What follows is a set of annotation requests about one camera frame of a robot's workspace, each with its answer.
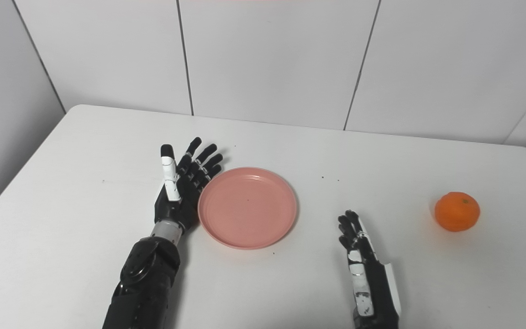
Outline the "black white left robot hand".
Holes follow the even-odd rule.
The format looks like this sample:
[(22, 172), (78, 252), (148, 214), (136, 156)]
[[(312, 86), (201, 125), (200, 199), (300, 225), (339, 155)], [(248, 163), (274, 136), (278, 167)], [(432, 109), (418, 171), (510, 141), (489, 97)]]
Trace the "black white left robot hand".
[(202, 139), (195, 137), (177, 160), (171, 144), (160, 148), (163, 182), (154, 203), (154, 222), (172, 222), (183, 233), (198, 221), (199, 198), (206, 186), (222, 171), (223, 155), (212, 143), (197, 152)]

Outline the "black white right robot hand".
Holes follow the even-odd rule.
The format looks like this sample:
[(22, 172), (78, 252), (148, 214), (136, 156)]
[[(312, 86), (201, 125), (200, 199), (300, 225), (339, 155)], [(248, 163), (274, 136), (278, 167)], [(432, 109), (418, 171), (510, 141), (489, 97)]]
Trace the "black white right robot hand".
[(338, 217), (339, 241), (347, 251), (352, 279), (353, 323), (357, 329), (398, 329), (401, 304), (392, 264), (382, 264), (359, 215)]

